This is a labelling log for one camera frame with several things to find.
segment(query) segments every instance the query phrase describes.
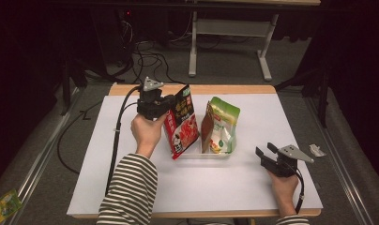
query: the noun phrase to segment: striped shirt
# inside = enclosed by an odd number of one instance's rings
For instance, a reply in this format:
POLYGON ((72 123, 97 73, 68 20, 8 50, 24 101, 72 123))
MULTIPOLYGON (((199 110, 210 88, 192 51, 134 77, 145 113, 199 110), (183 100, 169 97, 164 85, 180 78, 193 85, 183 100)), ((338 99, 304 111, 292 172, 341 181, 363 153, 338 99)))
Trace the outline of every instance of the striped shirt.
MULTIPOLYGON (((116 166, 97 224, 149 224, 157 194, 155 165, 142 155, 128 154, 116 166)), ((277 225, 309 225, 302 216, 289 216, 277 225)))

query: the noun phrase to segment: person's right hand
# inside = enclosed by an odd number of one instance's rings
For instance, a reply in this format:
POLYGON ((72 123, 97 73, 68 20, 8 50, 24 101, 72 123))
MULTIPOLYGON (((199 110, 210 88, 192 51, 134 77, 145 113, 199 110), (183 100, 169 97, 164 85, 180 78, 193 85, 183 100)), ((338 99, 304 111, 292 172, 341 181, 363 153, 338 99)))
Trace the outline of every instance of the person's right hand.
POLYGON ((136 154, 151 157, 160 140, 161 127, 166 115, 165 113, 155 121, 147 120, 140 114, 134 117, 131 121, 131 132, 137 142, 136 154))
POLYGON ((298 185, 298 179, 295 175, 290 177, 278 177, 274 173, 267 171, 272 181, 272 189, 275 199, 280 209, 282 218, 295 215, 296 210, 293 205, 293 195, 298 185))

